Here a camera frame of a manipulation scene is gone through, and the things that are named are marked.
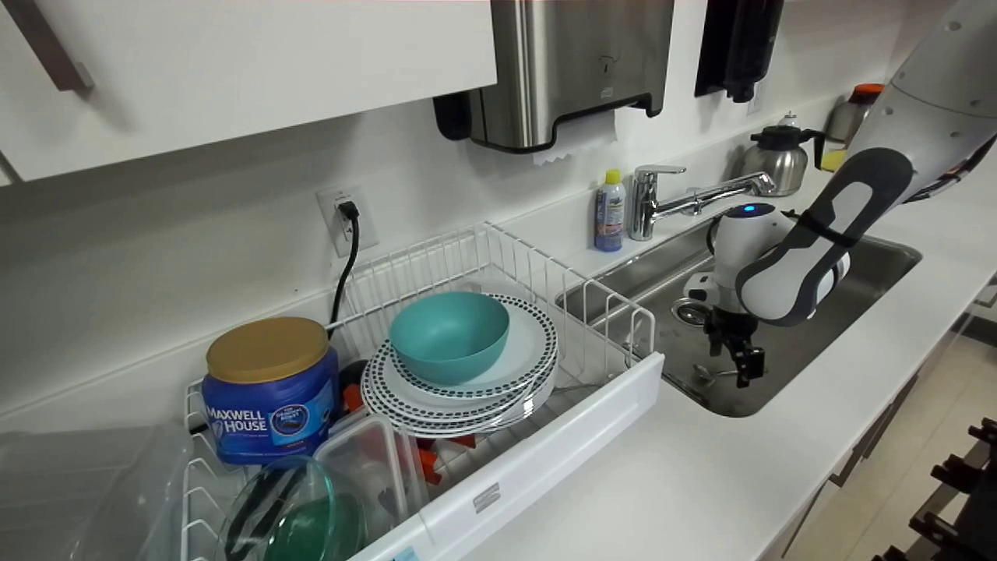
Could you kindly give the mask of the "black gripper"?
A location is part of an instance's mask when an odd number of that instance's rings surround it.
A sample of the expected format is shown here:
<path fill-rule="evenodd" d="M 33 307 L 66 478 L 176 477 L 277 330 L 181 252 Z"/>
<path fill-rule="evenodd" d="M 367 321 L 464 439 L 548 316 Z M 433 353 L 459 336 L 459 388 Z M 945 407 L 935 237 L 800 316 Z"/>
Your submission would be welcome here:
<path fill-rule="evenodd" d="M 766 353 L 749 342 L 753 330 L 757 330 L 753 315 L 736 315 L 722 307 L 711 312 L 705 323 L 711 353 L 712 355 L 729 353 L 737 387 L 749 387 L 766 368 Z"/>

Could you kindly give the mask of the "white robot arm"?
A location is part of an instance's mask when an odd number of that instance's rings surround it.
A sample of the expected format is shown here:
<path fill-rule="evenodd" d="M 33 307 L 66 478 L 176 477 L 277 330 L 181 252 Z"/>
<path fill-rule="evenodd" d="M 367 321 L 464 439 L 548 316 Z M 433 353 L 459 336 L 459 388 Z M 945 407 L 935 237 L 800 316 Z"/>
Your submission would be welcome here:
<path fill-rule="evenodd" d="M 845 281 L 851 250 L 895 206 L 947 182 L 997 137 L 997 0 L 953 0 L 925 32 L 802 213 L 731 206 L 712 226 L 700 278 L 711 353 L 736 383 L 762 374 L 761 323 L 800 323 Z"/>

